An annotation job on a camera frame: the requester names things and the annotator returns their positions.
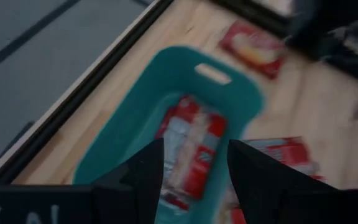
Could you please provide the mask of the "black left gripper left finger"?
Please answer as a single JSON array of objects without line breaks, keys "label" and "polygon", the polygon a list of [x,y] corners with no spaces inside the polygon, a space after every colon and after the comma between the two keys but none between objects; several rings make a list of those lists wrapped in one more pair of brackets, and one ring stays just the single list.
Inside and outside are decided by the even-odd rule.
[{"label": "black left gripper left finger", "polygon": [[163,180],[164,140],[158,138],[92,185],[92,224],[154,224]]}]

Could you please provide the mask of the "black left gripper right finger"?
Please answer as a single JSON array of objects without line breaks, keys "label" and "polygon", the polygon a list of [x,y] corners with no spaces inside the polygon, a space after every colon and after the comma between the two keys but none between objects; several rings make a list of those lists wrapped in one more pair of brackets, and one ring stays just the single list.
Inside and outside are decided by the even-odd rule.
[{"label": "black left gripper right finger", "polygon": [[240,140],[229,140],[227,165],[247,224],[277,224],[281,203],[292,195],[337,190]]}]

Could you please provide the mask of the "teal plastic basket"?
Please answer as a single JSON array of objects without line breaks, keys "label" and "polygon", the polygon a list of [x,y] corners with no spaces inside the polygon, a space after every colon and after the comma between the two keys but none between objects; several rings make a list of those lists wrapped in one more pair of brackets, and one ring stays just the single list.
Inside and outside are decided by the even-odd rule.
[{"label": "teal plastic basket", "polygon": [[157,224],[212,224],[229,183],[227,145],[240,139],[262,111],[264,98],[244,73],[196,49],[171,46],[159,51],[122,100],[78,164],[73,183],[88,184],[150,143],[168,108],[192,95],[218,110],[227,128],[206,183],[204,196],[190,210],[174,214],[158,207]]}]

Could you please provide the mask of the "flat red yellow popcorn package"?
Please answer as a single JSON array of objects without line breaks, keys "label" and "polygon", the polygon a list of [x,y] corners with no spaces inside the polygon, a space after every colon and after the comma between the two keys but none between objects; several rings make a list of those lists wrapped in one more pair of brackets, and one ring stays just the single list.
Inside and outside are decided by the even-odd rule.
[{"label": "flat red yellow popcorn package", "polygon": [[219,46],[271,80],[278,77],[286,57],[280,40],[246,21],[233,22]]}]

